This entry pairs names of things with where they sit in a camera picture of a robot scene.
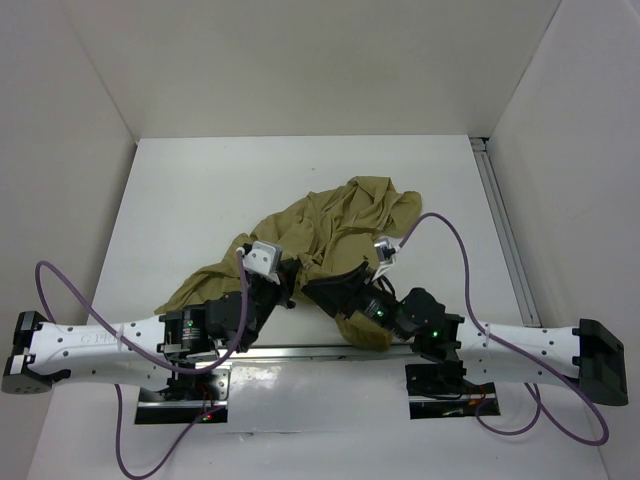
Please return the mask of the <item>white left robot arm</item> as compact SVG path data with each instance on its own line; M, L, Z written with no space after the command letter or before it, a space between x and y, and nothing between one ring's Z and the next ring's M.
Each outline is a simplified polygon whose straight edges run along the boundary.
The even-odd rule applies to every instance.
M69 383L112 383L189 397L233 353L244 353L277 306L292 308L300 263L278 263L268 279L246 271L248 290L148 319L62 325L20 313L2 374L8 394L41 394Z

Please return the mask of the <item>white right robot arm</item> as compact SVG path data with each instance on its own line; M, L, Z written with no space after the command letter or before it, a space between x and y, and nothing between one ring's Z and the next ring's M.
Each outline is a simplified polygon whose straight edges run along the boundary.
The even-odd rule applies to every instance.
M361 314L431 362L429 381L448 392L496 382L576 387L598 405L628 403L624 346L600 322L576 327L475 325L447 312L416 287L397 299L372 279L367 264L308 282L303 294L330 316Z

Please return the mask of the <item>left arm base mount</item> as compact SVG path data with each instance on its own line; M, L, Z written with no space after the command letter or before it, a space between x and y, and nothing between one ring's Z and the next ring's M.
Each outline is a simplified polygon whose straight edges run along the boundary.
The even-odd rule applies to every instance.
M218 367L195 380L185 380L176 388L158 392L141 388L134 423L136 425L187 425L198 415L203 424L228 421L231 368Z

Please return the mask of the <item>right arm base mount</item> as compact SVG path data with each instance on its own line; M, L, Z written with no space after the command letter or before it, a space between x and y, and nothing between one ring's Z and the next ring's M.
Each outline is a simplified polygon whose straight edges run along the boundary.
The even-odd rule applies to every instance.
M411 420L474 417L501 414L493 383L476 385L465 379L443 379L437 364L406 364L406 390Z

